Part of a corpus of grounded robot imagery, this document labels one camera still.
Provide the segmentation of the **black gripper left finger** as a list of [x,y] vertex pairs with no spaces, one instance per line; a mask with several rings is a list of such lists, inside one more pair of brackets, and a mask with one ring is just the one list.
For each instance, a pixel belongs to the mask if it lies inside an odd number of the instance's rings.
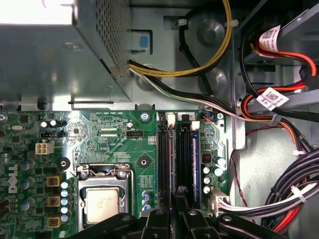
[[143,211],[140,218],[119,213],[72,236],[71,239],[168,239],[171,193],[160,191],[159,207]]

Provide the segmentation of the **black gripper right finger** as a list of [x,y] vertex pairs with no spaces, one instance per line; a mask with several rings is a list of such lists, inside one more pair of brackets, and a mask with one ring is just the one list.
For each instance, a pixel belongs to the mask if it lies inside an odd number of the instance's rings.
[[212,218],[204,211],[191,208],[186,186],[176,186],[174,199],[176,212],[181,221],[182,228],[179,230],[185,235],[180,238],[186,239],[285,239],[286,236],[263,226],[257,225],[234,214],[222,214]]

